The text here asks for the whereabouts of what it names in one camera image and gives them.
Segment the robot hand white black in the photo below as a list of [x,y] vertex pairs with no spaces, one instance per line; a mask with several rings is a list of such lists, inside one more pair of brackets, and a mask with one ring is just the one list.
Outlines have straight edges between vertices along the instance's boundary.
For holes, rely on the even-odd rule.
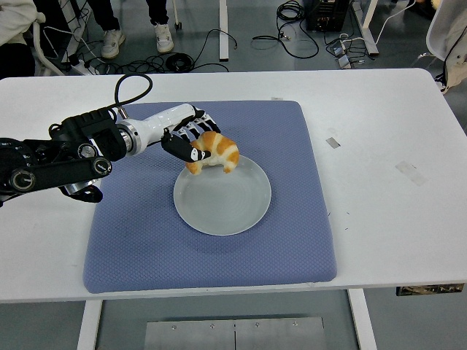
[[188,163],[205,160],[214,164],[220,158],[215,152],[193,146],[187,132],[194,139],[201,139],[202,131],[220,132],[214,120],[203,110],[190,104],[182,104],[164,110],[143,121],[134,121],[134,154],[139,154],[148,146],[159,143],[169,154]]

